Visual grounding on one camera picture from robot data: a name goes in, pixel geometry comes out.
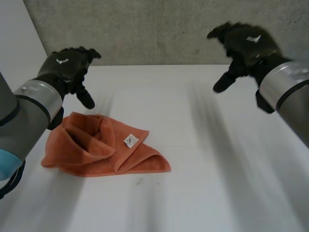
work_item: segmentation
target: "silver metal joint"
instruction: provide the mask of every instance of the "silver metal joint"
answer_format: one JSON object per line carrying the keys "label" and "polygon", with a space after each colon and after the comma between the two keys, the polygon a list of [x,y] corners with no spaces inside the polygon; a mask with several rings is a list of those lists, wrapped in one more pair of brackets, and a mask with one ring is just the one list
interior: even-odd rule
{"label": "silver metal joint", "polygon": [[309,79],[309,68],[297,62],[286,62],[270,71],[259,87],[261,95],[276,109],[277,102],[293,86]]}
{"label": "silver metal joint", "polygon": [[54,119],[62,106],[62,98],[58,91],[44,81],[27,81],[14,94],[24,95],[38,101],[48,111],[51,120]]}

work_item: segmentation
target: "orange towel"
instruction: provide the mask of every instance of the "orange towel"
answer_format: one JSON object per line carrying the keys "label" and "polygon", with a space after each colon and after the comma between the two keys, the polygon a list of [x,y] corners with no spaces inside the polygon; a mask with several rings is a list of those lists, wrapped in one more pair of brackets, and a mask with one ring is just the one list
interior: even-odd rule
{"label": "orange towel", "polygon": [[148,134],[106,116],[72,113],[50,132],[41,165],[78,176],[170,171],[167,160],[142,143]]}

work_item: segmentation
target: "black band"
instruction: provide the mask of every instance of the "black band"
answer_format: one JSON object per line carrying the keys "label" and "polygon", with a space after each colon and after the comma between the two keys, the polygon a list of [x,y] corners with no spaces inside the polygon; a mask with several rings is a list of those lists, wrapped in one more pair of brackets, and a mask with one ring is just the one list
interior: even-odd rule
{"label": "black band", "polygon": [[33,98],[30,98],[28,96],[25,96],[25,95],[15,95],[17,98],[20,98],[20,99],[25,99],[29,102],[32,102],[33,104],[37,105],[45,114],[46,114],[46,117],[48,119],[48,125],[50,123],[50,115],[49,115],[49,112],[48,110],[41,104],[39,103],[37,100],[34,100]]}
{"label": "black band", "polygon": [[296,85],[294,85],[292,88],[290,88],[288,91],[286,91],[278,100],[277,105],[276,105],[276,109],[277,111],[279,111],[280,107],[282,106],[283,102],[292,94],[294,93],[296,90],[299,90],[300,88],[309,85],[309,80],[305,80],[301,83],[298,83]]}
{"label": "black band", "polygon": [[8,116],[0,120],[0,127],[2,127],[3,125],[11,121],[13,118],[15,118],[19,110],[20,110],[20,106],[19,106],[19,102],[17,101],[17,105],[15,109],[12,112],[10,112]]}

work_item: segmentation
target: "white logo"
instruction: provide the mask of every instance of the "white logo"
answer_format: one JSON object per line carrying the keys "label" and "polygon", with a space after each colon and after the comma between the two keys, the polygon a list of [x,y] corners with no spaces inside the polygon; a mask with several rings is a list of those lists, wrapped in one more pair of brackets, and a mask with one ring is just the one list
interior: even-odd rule
{"label": "white logo", "polygon": [[65,62],[69,61],[69,59],[65,59],[65,60],[58,60],[58,59],[56,59],[56,60],[57,60],[57,62],[59,64],[62,64],[62,63],[65,63]]}
{"label": "white logo", "polygon": [[257,43],[257,42],[259,42],[259,39],[261,38],[261,35],[259,35],[258,37],[256,37],[256,38],[252,38],[252,37],[248,37],[247,38],[247,40],[249,40],[249,41],[251,41],[251,42],[255,42],[255,43]]}

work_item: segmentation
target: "black glove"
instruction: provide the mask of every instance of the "black glove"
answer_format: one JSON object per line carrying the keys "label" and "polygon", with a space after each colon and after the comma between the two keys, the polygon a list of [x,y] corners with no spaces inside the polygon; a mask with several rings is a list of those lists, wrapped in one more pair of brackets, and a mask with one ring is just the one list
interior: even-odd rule
{"label": "black glove", "polygon": [[[66,48],[60,52],[53,52],[42,65],[36,80],[44,81],[53,86],[64,99],[66,94],[74,94],[88,109],[95,107],[95,103],[83,86],[84,75],[94,58],[101,58],[95,49],[86,50],[84,47]],[[61,108],[48,126],[53,130],[61,124],[64,110]]]}
{"label": "black glove", "polygon": [[[284,58],[271,36],[260,27],[225,23],[213,29],[207,38],[217,38],[233,59],[229,70],[213,86],[217,93],[225,91],[238,77],[252,76],[260,86],[263,78],[275,67],[290,60]],[[256,92],[258,107],[267,113],[274,109]]]}

